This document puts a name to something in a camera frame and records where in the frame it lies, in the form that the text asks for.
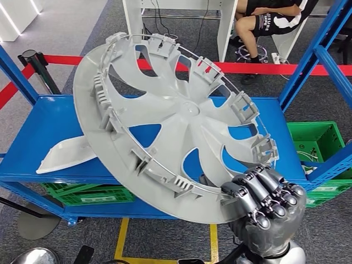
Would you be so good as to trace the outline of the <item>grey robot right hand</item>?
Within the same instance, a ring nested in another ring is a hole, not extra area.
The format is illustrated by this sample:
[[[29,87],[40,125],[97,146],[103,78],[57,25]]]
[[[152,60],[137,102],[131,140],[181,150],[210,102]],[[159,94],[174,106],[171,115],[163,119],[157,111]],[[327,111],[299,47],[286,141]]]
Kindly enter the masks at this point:
[[[244,216],[228,225],[235,237],[263,259],[283,257],[305,212],[307,192],[277,171],[256,164],[221,186],[236,198]]]

